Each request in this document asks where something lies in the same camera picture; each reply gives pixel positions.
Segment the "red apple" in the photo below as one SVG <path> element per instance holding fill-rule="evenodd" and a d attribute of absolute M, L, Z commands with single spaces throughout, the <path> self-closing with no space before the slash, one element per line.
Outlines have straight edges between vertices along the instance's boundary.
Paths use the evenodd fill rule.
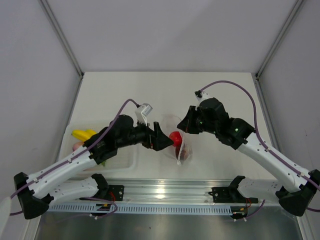
<path fill-rule="evenodd" d="M 173 131 L 169 134 L 169 138 L 173 141 L 174 147 L 179 147 L 182 145 L 183 138 L 179 131 Z"/>

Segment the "clear polka dot zip bag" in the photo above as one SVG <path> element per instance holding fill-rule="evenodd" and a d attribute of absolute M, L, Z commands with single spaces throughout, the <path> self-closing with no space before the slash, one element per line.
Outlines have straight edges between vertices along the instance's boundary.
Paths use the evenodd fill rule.
<path fill-rule="evenodd" d="M 181 121 L 182 119 L 174 114 L 163 114 L 160 121 L 163 133 L 173 141 L 173 145 L 162 152 L 166 157 L 176 160 L 178 166 L 189 162 L 193 155 L 191 140 L 185 132 L 177 128 Z"/>

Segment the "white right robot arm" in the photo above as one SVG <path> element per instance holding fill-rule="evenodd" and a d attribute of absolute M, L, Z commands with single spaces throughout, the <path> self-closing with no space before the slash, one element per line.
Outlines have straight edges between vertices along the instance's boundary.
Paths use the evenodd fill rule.
<path fill-rule="evenodd" d="M 277 202 L 290 214 L 301 217 L 318 190 L 319 170 L 300 167 L 272 146 L 267 146 L 259 139 L 257 129 L 241 118 L 229 117 L 216 98 L 205 99 L 198 106 L 191 105 L 177 128 L 193 135 L 213 134 L 222 144 L 253 159 L 275 177 L 275 180 L 235 177 L 227 187 L 231 203 L 262 199 Z"/>

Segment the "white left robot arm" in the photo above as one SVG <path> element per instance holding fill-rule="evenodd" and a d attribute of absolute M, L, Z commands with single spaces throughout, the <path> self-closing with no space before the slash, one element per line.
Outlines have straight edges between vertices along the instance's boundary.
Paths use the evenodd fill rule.
<path fill-rule="evenodd" d="M 63 202 L 86 198 L 103 200 L 108 196 L 109 185 L 102 174 L 95 173 L 74 183 L 67 180 L 115 157 L 121 148 L 141 144 L 158 152 L 173 143 L 158 122 L 150 128 L 146 123 L 134 125 L 130 116 L 120 115 L 62 160 L 33 174 L 16 174 L 14 196 L 20 203 L 21 214 L 31 220 Z"/>

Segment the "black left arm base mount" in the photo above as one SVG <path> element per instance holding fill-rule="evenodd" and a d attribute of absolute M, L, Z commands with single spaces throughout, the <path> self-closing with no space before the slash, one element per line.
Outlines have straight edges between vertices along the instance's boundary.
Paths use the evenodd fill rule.
<path fill-rule="evenodd" d="M 88 186 L 93 186 L 94 194 L 80 198 L 85 200 L 87 198 L 108 200 L 108 201 L 123 201 L 125 186 L 109 184 L 102 174 L 95 173 L 86 180 L 93 180 L 93 183 L 86 183 Z"/>

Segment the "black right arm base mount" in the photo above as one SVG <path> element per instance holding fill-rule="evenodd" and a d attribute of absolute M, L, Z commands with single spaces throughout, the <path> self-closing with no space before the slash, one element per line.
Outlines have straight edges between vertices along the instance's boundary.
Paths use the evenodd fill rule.
<path fill-rule="evenodd" d="M 235 177 L 229 186 L 223 187 L 212 187 L 211 191 L 208 192 L 213 199 L 214 203 L 220 204 L 245 204 L 245 203 L 252 203 L 257 204 L 259 200 L 255 197 L 246 198 L 240 194 L 238 191 L 239 184 L 245 176 L 238 175 Z"/>

